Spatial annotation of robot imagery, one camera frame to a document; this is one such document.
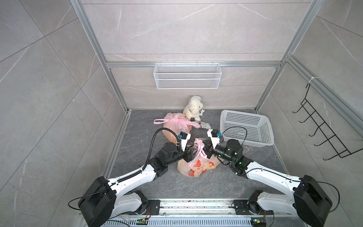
white wire basket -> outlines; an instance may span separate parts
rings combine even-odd
[[[220,123],[221,133],[233,126],[241,126],[247,129],[247,137],[243,143],[244,145],[254,147],[274,145],[271,123],[268,117],[264,115],[233,110],[223,110],[221,113]],[[246,130],[239,127],[230,128],[223,133],[224,141],[229,139],[237,139],[240,143],[242,143],[245,136]]]
[[[214,63],[160,63],[154,68],[158,89],[218,88],[221,75],[221,67]]]

plastic bag handle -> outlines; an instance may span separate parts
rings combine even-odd
[[[191,126],[194,126],[196,128],[200,128],[200,124],[198,124],[197,122],[194,122],[194,121],[185,121],[185,123],[187,125],[191,125]]]
[[[194,156],[194,159],[189,163],[189,168],[194,166],[195,161],[198,159],[199,156],[201,156],[202,158],[207,158],[207,155],[205,154],[203,148],[204,148],[204,143],[201,139],[197,139],[195,138],[194,143],[198,146],[198,150],[197,153]]]
[[[155,119],[154,120],[154,124],[155,125],[160,125],[160,124],[163,124],[165,122],[169,122],[172,118],[164,118],[164,119]]]

metal frame bar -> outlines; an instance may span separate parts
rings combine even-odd
[[[280,61],[109,61],[109,68],[146,68],[155,64],[219,64],[221,67],[280,67]]]
[[[109,155],[107,157],[105,166],[103,167],[102,176],[104,176],[106,179],[109,179],[110,176],[111,176],[112,168],[113,168],[113,166],[115,164],[115,160],[116,160],[118,150],[120,148],[123,136],[125,135],[126,126],[127,126],[127,123],[129,122],[131,112],[132,111],[129,110],[124,115],[124,117],[122,119],[122,122],[121,122],[121,124],[120,124],[120,126],[118,128],[117,133],[116,133],[115,140],[114,140],[114,142],[112,144],[110,153],[109,153]]]
[[[363,117],[331,91],[319,78],[312,80],[311,78],[316,76],[294,56],[288,55],[286,60],[363,137]]]
[[[276,69],[276,71],[272,75],[269,83],[267,84],[264,92],[262,93],[259,101],[257,102],[257,105],[255,107],[257,112],[260,111],[262,105],[265,103],[268,95],[270,94],[273,86],[277,82],[277,79],[279,78],[280,74],[282,73],[283,69],[285,68],[285,65],[286,65],[286,60],[285,59],[286,59],[286,57],[289,54],[294,53],[296,47],[299,45],[301,39],[305,35],[307,29],[309,28],[310,24],[314,20],[315,16],[318,14],[319,9],[324,4],[324,2],[325,2],[325,0],[313,0],[312,3],[310,4],[310,7],[306,12],[305,17],[302,19],[302,22],[301,22],[297,32],[295,33],[295,35],[294,35],[293,39],[291,40],[285,54],[283,55],[283,57],[281,59],[281,62],[282,62],[281,67]]]
[[[91,45],[97,55],[99,62],[101,63],[101,66],[102,66],[104,72],[106,73],[108,80],[110,81],[112,89],[114,90],[122,109],[124,110],[125,113],[127,113],[128,109],[126,106],[126,102],[122,97],[121,91],[120,91],[119,87],[117,86],[116,80],[115,80],[114,76],[112,75],[111,70],[106,65],[105,56],[104,56],[104,54],[101,50],[101,46],[99,45],[97,38],[92,30],[91,24],[87,18],[87,15],[83,8],[82,3],[80,2],[80,0],[70,0],[70,2],[73,5],[73,8],[79,18],[79,21],[81,22],[82,27],[85,30],[89,41],[91,42]]]

gray marble wall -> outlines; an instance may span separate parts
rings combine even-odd
[[[0,9],[0,226],[72,226],[123,111],[68,0]]]
[[[363,86],[363,30],[360,13],[363,2],[359,0],[327,0],[314,19],[294,56],[306,65],[330,89],[362,112]],[[260,111],[271,121],[275,144],[290,174],[310,175],[318,181],[335,185],[340,191],[340,207],[328,216],[328,226],[361,226],[363,204],[363,151],[345,158],[335,157],[329,143],[324,141],[312,119],[303,109],[297,114],[306,93],[307,82],[290,66],[284,69]],[[309,102],[351,151],[363,148],[363,138],[324,100],[313,88],[307,95]],[[316,114],[313,118],[321,123]],[[323,128],[327,136],[332,133]],[[336,139],[331,140],[338,151],[343,151]],[[337,193],[323,186],[328,195],[337,202]]]
[[[83,0],[108,61],[280,60],[309,0]],[[218,89],[158,90],[151,68],[114,68],[129,108],[254,108],[273,68],[222,68]]]

black cable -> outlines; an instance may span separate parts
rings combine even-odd
[[[118,214],[118,215],[116,215],[116,216],[114,216],[114,217],[111,217],[111,218],[109,218],[108,220],[113,219],[113,218],[116,218],[116,217],[120,216],[121,214]]]
[[[122,221],[118,221],[118,220],[107,220],[107,221],[122,223],[122,224],[125,224],[125,225],[127,225],[128,227],[130,227],[130,225],[129,225],[129,224],[127,224],[127,223],[125,223],[125,222],[122,222]]]
[[[102,193],[104,192],[104,190],[102,191],[99,191],[99,192],[96,192],[96,193],[93,193],[93,194],[90,194],[90,195],[85,195],[85,196],[81,196],[81,197],[78,197],[78,198],[75,198],[75,199],[72,199],[71,201],[68,202],[68,206],[74,210],[80,210],[80,209],[77,209],[77,208],[74,208],[72,207],[71,205],[69,205],[71,202],[75,201],[76,199],[82,199],[82,198],[85,198],[85,197],[88,197],[88,196],[91,196],[91,195],[95,195],[95,194],[98,194],[98,193]]]
[[[285,179],[287,179],[287,180],[289,180],[289,181],[294,181],[294,182],[301,182],[301,183],[323,183],[323,184],[331,185],[331,186],[333,186],[333,187],[335,188],[335,190],[336,190],[336,191],[337,191],[337,193],[338,193],[338,203],[337,203],[337,205],[336,205],[336,207],[335,207],[334,209],[332,209],[331,211],[329,211],[329,213],[331,213],[331,212],[335,211],[335,210],[338,208],[338,206],[339,206],[339,203],[340,203],[340,193],[339,193],[339,190],[338,190],[338,189],[337,189],[334,185],[332,185],[332,184],[330,184],[330,183],[323,182],[323,181],[295,181],[295,180],[291,180],[290,178],[287,178],[287,177],[285,177],[285,176],[282,176],[282,175],[280,175],[280,174],[277,174],[277,173],[275,173],[275,172],[272,172],[272,171],[270,171],[270,170],[263,169],[263,168],[254,168],[254,169],[248,170],[247,172],[245,172],[244,174],[239,175],[239,176],[244,176],[244,175],[248,174],[249,172],[251,172],[252,170],[264,170],[264,171],[267,171],[267,172],[270,172],[270,173],[274,173],[274,174],[276,174],[276,175],[278,175],[278,176],[280,176],[280,177],[283,177],[283,178],[285,178]]]
[[[273,215],[273,219],[272,219],[271,225],[269,227],[271,227],[273,222],[275,221],[275,213],[273,211],[272,211],[272,215]]]
[[[131,175],[127,176],[127,177],[124,177],[124,178],[121,178],[121,179],[117,180],[117,183],[120,183],[120,182],[122,182],[122,181],[128,180],[128,179],[130,179],[130,178],[132,178],[132,177],[134,177],[134,176],[136,176],[136,175],[140,174],[142,171],[144,171],[144,170],[145,170],[145,168],[146,168],[147,164],[149,163],[150,157],[151,157],[151,151],[152,151],[152,146],[154,145],[155,137],[156,137],[156,135],[157,135],[160,131],[162,131],[162,130],[169,131],[169,132],[171,132],[171,133],[172,133],[172,134],[176,137],[177,146],[178,146],[178,151],[179,151],[179,152],[181,152],[181,151],[182,151],[182,148],[181,148],[181,146],[182,146],[182,142],[181,142],[180,137],[179,137],[179,136],[178,136],[175,132],[173,132],[171,129],[168,129],[168,128],[159,128],[158,130],[156,130],[156,132],[154,133],[154,135],[153,135],[153,137],[152,137],[152,139],[151,139],[151,144],[150,144],[149,154],[147,155],[147,159],[146,159],[146,162],[145,162],[144,166],[142,167],[142,170],[139,170],[139,171],[137,171],[137,172],[135,172],[135,173],[133,173],[133,174],[131,174]]]
[[[217,159],[223,164],[223,165],[225,165],[225,166],[227,166],[228,164],[229,164],[229,162],[228,163],[226,163],[226,164],[224,164],[223,162],[222,162],[222,160],[220,160],[219,159],[219,157],[218,156],[216,156],[217,157]]]
[[[246,128],[244,128],[244,127],[242,127],[242,126],[232,126],[232,127],[227,128],[226,130],[224,130],[224,132],[222,132],[222,142],[221,142],[221,143],[223,143],[223,141],[224,141],[223,133],[225,133],[228,129],[231,129],[231,128],[242,128],[242,129],[246,130],[245,138],[243,139],[243,142],[242,142],[242,144],[241,144],[241,146],[242,146],[242,145],[243,145],[243,143],[244,143],[244,142],[245,142],[245,140],[246,140],[246,137],[247,137],[247,129],[246,129]]]

